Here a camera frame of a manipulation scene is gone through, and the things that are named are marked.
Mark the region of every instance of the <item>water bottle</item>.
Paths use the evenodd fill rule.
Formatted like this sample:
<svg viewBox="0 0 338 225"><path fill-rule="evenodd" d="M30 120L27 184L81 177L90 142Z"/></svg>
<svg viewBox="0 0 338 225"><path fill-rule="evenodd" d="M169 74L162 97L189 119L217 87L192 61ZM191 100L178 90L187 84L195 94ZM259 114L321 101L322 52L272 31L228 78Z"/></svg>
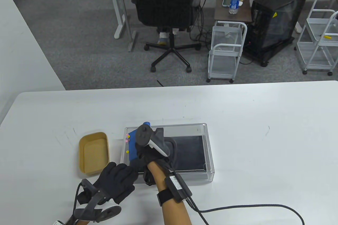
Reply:
<svg viewBox="0 0 338 225"><path fill-rule="evenodd" d="M239 6L239 0L231 0L230 7L229 7L229 13L236 14L238 11L238 6Z"/></svg>

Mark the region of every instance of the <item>white sock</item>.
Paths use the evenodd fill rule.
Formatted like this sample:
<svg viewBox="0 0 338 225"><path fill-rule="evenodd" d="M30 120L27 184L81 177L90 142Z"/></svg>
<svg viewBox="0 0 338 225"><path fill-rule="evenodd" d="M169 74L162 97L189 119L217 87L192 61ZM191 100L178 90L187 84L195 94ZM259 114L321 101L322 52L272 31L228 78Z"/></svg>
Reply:
<svg viewBox="0 0 338 225"><path fill-rule="evenodd" d="M173 33L174 35L177 35L178 32L179 32L179 28L173 28L173 29L172 29L172 33Z"/></svg>
<svg viewBox="0 0 338 225"><path fill-rule="evenodd" d="M169 33L168 32L160 32L159 37L167 39L167 38L169 38Z"/></svg>

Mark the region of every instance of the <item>gloved hand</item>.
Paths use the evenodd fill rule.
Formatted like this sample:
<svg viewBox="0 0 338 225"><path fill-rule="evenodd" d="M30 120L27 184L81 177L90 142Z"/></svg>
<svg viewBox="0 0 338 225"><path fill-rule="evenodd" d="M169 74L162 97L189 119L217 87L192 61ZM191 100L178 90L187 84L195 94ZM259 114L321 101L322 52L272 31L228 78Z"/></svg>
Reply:
<svg viewBox="0 0 338 225"><path fill-rule="evenodd" d="M166 174L169 174L170 171L173 171L170 158L161 155L156 149L150 148L148 145L142 147L137 143L135 144L135 148L137 151L137 156L146 165L154 161L164 169ZM147 185L155 184L155 179L147 166L145 166L143 169L143 179Z"/></svg>
<svg viewBox="0 0 338 225"><path fill-rule="evenodd" d="M109 195L109 199L113 199L115 203L119 204L134 190L134 182L138 177L138 173L130 166L110 162L101 172L98 180L93 184L98 189L102 189ZM80 204L88 203L92 198L89 190L84 189L82 193L77 196Z"/></svg>

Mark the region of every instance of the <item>white label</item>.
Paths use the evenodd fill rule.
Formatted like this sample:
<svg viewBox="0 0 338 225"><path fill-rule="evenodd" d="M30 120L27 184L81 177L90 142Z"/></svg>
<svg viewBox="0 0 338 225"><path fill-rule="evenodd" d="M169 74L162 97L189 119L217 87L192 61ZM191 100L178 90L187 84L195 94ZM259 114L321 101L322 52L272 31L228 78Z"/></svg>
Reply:
<svg viewBox="0 0 338 225"><path fill-rule="evenodd" d="M183 189L175 176L170 176L170 179L174 183L177 190Z"/></svg>

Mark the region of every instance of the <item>person's foot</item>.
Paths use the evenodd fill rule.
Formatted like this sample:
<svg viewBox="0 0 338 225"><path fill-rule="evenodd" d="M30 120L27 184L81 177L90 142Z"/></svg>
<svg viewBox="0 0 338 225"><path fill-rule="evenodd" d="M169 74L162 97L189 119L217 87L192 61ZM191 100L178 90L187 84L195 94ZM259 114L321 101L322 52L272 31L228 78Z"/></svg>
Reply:
<svg viewBox="0 0 338 225"><path fill-rule="evenodd" d="M157 44L160 46L167 46L168 39L167 38L158 38Z"/></svg>

